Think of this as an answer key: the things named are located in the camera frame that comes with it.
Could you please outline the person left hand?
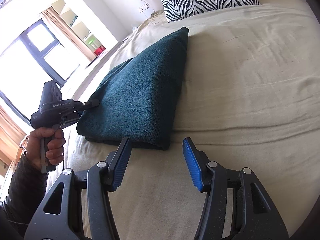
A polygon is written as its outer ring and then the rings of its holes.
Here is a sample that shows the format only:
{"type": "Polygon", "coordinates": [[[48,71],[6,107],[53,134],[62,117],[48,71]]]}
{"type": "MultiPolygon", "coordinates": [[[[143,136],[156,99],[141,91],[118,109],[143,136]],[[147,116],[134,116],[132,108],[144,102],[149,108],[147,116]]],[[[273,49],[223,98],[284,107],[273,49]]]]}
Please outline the person left hand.
{"type": "Polygon", "coordinates": [[[64,160],[64,144],[66,140],[64,138],[64,133],[62,129],[53,129],[41,127],[33,130],[29,134],[29,140],[27,144],[27,152],[25,154],[29,163],[36,168],[38,171],[41,170],[41,139],[49,138],[50,141],[47,144],[48,151],[46,152],[46,158],[49,163],[57,166],[64,160]]]}

